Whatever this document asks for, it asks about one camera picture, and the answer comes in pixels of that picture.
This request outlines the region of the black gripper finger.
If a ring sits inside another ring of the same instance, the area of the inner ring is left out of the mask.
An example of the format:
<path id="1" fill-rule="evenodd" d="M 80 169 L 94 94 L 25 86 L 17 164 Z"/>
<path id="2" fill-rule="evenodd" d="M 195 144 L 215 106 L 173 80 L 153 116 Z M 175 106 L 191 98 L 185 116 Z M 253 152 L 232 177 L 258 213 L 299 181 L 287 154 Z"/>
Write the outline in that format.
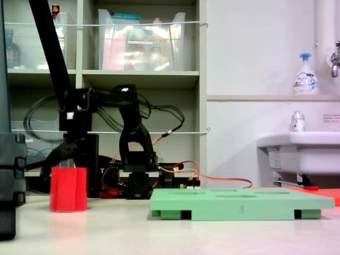
<path id="1" fill-rule="evenodd" d="M 40 179 L 46 181 L 51 172 L 52 167 L 57 166 L 60 162 L 72 159 L 78 150 L 78 145 L 75 142 L 64 141 L 56 147 L 45 159 L 40 171 Z"/>
<path id="2" fill-rule="evenodd" d="M 87 145 L 85 143 L 78 144 L 78 147 L 75 151 L 75 166 L 88 167 Z"/>

